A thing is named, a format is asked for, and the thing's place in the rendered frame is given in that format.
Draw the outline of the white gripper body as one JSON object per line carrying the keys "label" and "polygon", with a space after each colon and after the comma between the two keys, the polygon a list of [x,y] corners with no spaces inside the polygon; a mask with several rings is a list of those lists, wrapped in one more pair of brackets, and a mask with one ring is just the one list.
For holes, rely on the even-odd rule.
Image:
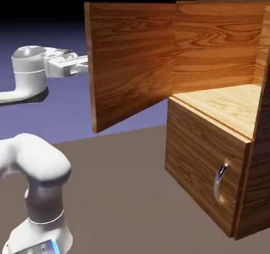
{"label": "white gripper body", "polygon": [[47,64],[48,78],[65,78],[77,74],[73,64],[74,58],[72,56],[59,56],[52,58]]}

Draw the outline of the wooden door without visible handle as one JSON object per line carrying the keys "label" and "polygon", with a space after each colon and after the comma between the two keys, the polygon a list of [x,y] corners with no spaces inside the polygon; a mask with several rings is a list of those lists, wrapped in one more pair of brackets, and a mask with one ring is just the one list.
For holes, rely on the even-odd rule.
{"label": "wooden door without visible handle", "polygon": [[95,133],[172,93],[175,16],[172,3],[84,4]]}

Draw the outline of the wooden cabinet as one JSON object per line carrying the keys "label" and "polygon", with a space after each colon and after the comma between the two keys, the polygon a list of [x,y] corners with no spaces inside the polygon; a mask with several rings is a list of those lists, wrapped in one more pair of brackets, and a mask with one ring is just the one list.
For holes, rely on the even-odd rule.
{"label": "wooden cabinet", "polygon": [[251,141],[235,240],[270,228],[270,0],[176,4],[175,97]]}

